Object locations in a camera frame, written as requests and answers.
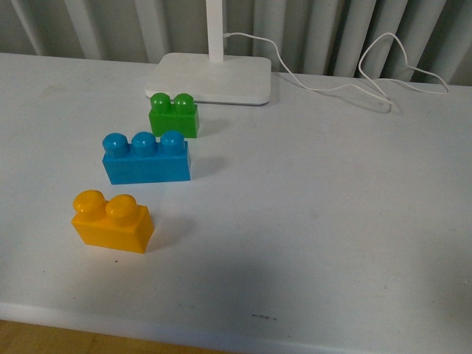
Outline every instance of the lamp base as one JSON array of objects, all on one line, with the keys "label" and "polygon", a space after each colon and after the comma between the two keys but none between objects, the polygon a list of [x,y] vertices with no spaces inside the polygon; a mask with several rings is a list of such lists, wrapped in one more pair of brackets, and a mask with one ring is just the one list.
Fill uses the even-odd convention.
[{"label": "lamp base", "polygon": [[186,93],[196,102],[263,105],[271,95],[271,61],[225,55],[222,62],[206,54],[169,53],[145,86],[146,96]]}]

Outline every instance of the tabletop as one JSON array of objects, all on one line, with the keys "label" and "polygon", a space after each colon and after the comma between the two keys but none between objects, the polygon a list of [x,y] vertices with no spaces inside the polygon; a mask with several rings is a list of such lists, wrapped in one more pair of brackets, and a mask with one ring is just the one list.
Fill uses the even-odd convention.
[{"label": "tabletop", "polygon": [[[272,74],[267,105],[198,105],[191,181],[112,186],[101,142],[150,130],[154,68],[0,54],[0,319],[241,353],[472,351],[472,88],[382,82],[390,108]],[[148,207],[145,254],[83,244],[88,189]]]}]

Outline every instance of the power cord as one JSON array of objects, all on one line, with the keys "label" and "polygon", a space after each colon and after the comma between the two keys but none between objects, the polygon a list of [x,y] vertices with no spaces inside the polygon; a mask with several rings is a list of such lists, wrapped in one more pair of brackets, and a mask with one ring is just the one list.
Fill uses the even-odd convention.
[{"label": "power cord", "polygon": [[419,68],[416,68],[414,66],[410,66],[408,64],[408,57],[406,56],[406,51],[405,51],[405,48],[403,47],[403,44],[401,43],[400,39],[394,35],[393,33],[390,33],[390,32],[386,32],[384,33],[383,35],[380,35],[375,41],[372,42],[372,44],[370,44],[370,46],[365,50],[365,52],[363,53],[363,55],[361,56],[361,59],[359,60],[359,63],[358,63],[358,69],[359,69],[359,72],[361,73],[361,75],[363,77],[365,77],[371,84],[374,85],[374,87],[377,89],[377,91],[379,93],[382,94],[382,96],[378,96],[377,94],[373,94],[372,92],[368,92],[367,90],[364,90],[362,87],[360,86],[357,86],[353,83],[347,83],[345,85],[341,85],[341,86],[337,86],[335,88],[311,88],[311,87],[308,87],[306,85],[304,85],[303,83],[300,82],[300,80],[298,80],[298,78],[296,78],[296,76],[294,75],[294,73],[285,65],[285,63],[283,62],[282,58],[280,57],[280,53],[279,53],[279,48],[277,48],[277,45],[275,44],[274,41],[271,41],[270,39],[268,38],[264,38],[264,37],[257,37],[256,35],[248,35],[247,33],[243,33],[243,32],[232,32],[232,33],[225,33],[223,35],[224,38],[229,38],[233,35],[242,35],[244,37],[249,37],[249,38],[253,38],[253,39],[257,39],[257,40],[260,40],[260,41],[265,41],[265,42],[269,42],[270,44],[272,44],[274,47],[275,47],[275,52],[277,53],[277,57],[279,58],[279,61],[280,63],[282,64],[282,66],[284,67],[285,70],[287,70],[287,72],[295,79],[295,81],[301,86],[303,87],[304,89],[307,89],[308,91],[314,91],[314,92],[329,92],[329,91],[335,91],[335,90],[339,90],[339,89],[342,89],[344,87],[354,87],[355,89],[358,89],[362,92],[364,92],[365,94],[368,94],[369,96],[372,96],[378,100],[381,100],[381,101],[384,101],[386,103],[388,103],[389,105],[395,105],[391,100],[390,100],[390,97],[384,92],[384,90],[382,90],[379,85],[377,85],[377,83],[375,83],[375,81],[373,79],[371,79],[367,74],[364,73],[364,71],[362,70],[361,68],[361,64],[363,63],[367,53],[374,47],[374,45],[377,44],[377,42],[379,42],[380,39],[382,39],[383,37],[385,36],[392,36],[398,43],[398,45],[400,46],[402,52],[403,52],[403,56],[405,58],[405,64],[408,68],[410,69],[413,69],[415,71],[418,71],[418,72],[422,72],[423,74],[429,74],[435,78],[437,78],[442,86],[444,87],[445,89],[445,92],[435,92],[435,91],[426,91],[426,90],[422,90],[422,89],[419,89],[419,88],[416,88],[408,83],[406,83],[405,81],[401,81],[401,80],[396,80],[396,79],[388,79],[388,78],[385,78],[385,79],[377,79],[377,80],[389,80],[389,81],[392,81],[394,83],[399,83],[401,85],[404,85],[404,86],[407,86],[415,91],[418,91],[418,92],[423,92],[423,93],[426,93],[426,94],[448,94],[449,93],[449,86],[448,84],[437,74],[434,74],[432,72],[427,72],[425,70],[422,70],[422,69],[419,69]]}]

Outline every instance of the block stud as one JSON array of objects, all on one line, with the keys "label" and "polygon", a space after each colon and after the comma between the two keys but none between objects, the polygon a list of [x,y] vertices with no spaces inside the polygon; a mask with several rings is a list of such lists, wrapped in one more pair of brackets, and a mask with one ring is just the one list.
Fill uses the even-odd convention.
[{"label": "block stud", "polygon": [[116,225],[127,226],[135,223],[139,217],[136,199],[129,194],[121,194],[112,198],[105,207],[108,215]]},{"label": "block stud", "polygon": [[178,131],[168,131],[161,136],[161,147],[169,156],[179,155],[185,150],[184,136]]},{"label": "block stud", "polygon": [[191,114],[195,109],[193,97],[189,94],[178,94],[174,98],[174,108],[178,114]]},{"label": "block stud", "polygon": [[77,216],[84,221],[95,221],[105,216],[106,200],[98,190],[85,190],[75,197],[72,206]]},{"label": "block stud", "polygon": [[157,151],[156,137],[147,131],[136,134],[131,140],[131,145],[134,153],[141,157],[152,156]]},{"label": "block stud", "polygon": [[168,94],[158,92],[150,98],[151,111],[156,113],[169,113],[172,109]]},{"label": "block stud", "polygon": [[102,145],[105,149],[105,154],[115,159],[125,157],[130,152],[126,136],[120,133],[111,133],[107,135],[104,138]]}]

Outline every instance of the dark mark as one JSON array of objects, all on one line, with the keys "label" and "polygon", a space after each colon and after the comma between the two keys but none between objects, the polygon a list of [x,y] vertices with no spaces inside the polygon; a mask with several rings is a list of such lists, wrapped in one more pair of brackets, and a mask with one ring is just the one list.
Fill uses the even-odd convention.
[{"label": "dark mark", "polygon": [[277,317],[270,317],[270,316],[265,316],[265,315],[257,315],[256,313],[253,313],[251,315],[252,317],[257,317],[258,319],[266,319],[266,320],[271,320],[271,321],[276,321]]}]

